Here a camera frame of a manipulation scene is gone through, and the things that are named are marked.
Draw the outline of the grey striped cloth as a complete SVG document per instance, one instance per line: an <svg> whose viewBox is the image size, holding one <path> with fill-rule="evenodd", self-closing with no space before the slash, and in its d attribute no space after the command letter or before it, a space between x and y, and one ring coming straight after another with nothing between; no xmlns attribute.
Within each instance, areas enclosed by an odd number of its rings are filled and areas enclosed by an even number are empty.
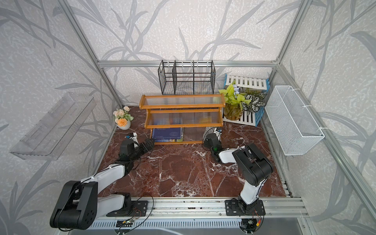
<svg viewBox="0 0 376 235"><path fill-rule="evenodd" d="M203 139L205 139L208 134L214 133L216 128L219 128L219 127L207 127L204 132Z"/></svg>

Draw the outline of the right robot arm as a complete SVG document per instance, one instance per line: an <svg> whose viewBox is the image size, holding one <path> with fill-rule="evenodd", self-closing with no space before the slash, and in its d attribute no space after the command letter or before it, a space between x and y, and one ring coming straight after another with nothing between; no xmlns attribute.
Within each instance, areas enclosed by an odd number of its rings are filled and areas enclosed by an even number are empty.
<svg viewBox="0 0 376 235"><path fill-rule="evenodd" d="M237 199L225 201L227 216L264 216L266 215L259 193L266 180L273 173L273 165L256 147L248 144L237 148L223 148L215 133L207 134L203 146L221 164L237 164L245 183Z"/></svg>

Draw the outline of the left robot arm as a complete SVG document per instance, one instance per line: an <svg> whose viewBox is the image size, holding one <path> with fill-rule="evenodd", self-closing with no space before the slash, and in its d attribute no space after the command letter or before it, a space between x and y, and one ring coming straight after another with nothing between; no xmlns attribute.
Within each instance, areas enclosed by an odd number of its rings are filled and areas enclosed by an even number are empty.
<svg viewBox="0 0 376 235"><path fill-rule="evenodd" d="M80 181L68 181L60 193L50 218L50 226L61 231L86 230L101 216L146 216L147 201L132 200L129 193L107 197L99 194L134 168L134 162L154 149L154 139L138 143L126 139L121 143L119 159L107 168Z"/></svg>

